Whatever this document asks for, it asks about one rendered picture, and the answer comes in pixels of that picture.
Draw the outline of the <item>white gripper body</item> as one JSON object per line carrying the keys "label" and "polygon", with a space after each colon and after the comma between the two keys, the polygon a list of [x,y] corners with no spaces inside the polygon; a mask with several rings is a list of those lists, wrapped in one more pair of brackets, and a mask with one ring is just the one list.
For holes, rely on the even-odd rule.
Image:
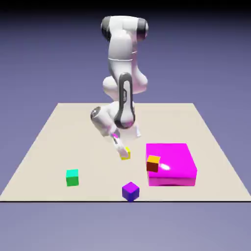
{"label": "white gripper body", "polygon": [[118,137],[118,135],[115,134],[115,133],[113,133],[113,134],[111,135],[111,137],[112,137],[112,139],[113,139],[113,144],[114,144],[116,150],[118,151],[118,153],[119,153],[120,155],[125,155],[126,149],[125,149],[125,147],[124,147],[122,141],[121,141],[120,138]]}

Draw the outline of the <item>small yellow cube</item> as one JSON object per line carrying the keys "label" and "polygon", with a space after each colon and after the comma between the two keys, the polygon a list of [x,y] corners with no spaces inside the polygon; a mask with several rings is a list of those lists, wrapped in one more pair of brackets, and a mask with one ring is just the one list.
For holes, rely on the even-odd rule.
{"label": "small yellow cube", "polygon": [[130,149],[128,147],[125,147],[124,149],[122,149],[120,153],[120,158],[121,160],[130,159]]}

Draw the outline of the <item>small orange cube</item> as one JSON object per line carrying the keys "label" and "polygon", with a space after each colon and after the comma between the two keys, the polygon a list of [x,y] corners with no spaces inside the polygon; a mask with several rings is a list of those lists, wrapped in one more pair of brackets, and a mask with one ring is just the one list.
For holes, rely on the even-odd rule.
{"label": "small orange cube", "polygon": [[160,162],[160,156],[149,155],[146,162],[146,168],[148,172],[158,172]]}

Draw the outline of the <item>small purple cube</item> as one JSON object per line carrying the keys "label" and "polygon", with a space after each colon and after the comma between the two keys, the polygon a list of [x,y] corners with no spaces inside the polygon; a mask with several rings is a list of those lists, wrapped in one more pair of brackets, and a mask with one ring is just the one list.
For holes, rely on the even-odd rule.
{"label": "small purple cube", "polygon": [[133,202],[134,200],[139,198],[139,194],[140,188],[133,182],[129,182],[122,187],[122,197],[128,202]]}

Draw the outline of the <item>small green cube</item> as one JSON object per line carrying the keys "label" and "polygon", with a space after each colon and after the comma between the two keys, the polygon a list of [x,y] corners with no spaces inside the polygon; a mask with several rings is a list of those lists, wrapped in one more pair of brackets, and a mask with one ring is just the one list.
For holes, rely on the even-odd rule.
{"label": "small green cube", "polygon": [[66,171],[67,186],[78,186],[78,169],[70,169]]}

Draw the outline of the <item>large magenta box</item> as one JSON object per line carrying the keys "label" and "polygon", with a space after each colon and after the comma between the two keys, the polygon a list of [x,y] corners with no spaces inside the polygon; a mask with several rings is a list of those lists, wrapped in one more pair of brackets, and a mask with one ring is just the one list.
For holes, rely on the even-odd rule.
{"label": "large magenta box", "polygon": [[147,143],[149,155],[160,156],[158,172],[148,172],[149,186],[195,186],[197,167],[186,143]]}

